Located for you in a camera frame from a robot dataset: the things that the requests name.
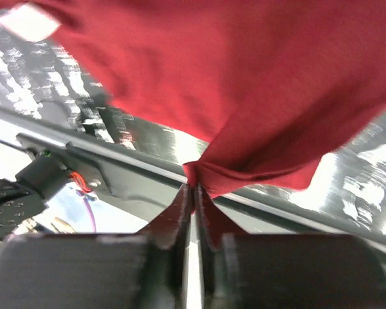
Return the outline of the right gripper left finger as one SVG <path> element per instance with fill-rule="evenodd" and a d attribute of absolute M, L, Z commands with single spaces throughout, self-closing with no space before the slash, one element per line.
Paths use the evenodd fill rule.
<path fill-rule="evenodd" d="M 0 308 L 184 308 L 193 190 L 134 234 L 24 234 L 0 252 Z"/>

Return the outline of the dark red t-shirt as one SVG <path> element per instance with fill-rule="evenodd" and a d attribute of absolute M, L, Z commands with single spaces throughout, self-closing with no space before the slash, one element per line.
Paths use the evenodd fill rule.
<path fill-rule="evenodd" d="M 36 1 L 130 114 L 208 142 L 211 196 L 306 188 L 386 109 L 386 1 Z"/>

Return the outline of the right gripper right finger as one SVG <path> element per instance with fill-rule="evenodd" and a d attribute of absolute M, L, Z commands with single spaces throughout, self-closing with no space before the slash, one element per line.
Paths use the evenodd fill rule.
<path fill-rule="evenodd" d="M 252 234 L 194 190 L 205 308 L 386 308 L 386 274 L 348 234 Z"/>

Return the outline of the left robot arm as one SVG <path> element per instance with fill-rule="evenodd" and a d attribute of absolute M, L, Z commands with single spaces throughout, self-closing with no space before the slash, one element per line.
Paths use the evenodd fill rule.
<path fill-rule="evenodd" d="M 15 181 L 0 179 L 0 241 L 23 221 L 47 209 L 52 199 L 69 181 L 61 162 L 41 156 L 15 175 Z"/>

